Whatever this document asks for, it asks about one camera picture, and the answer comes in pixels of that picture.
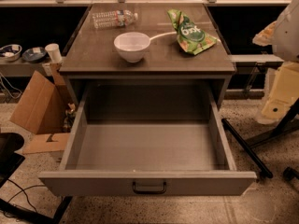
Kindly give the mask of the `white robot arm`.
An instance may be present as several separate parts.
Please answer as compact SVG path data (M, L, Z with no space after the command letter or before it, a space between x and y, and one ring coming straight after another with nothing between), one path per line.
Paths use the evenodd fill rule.
M271 45L275 56L283 60L274 70L268 69L265 92L255 120L271 124L282 119L299 98L299 0L292 0L252 39L259 46Z

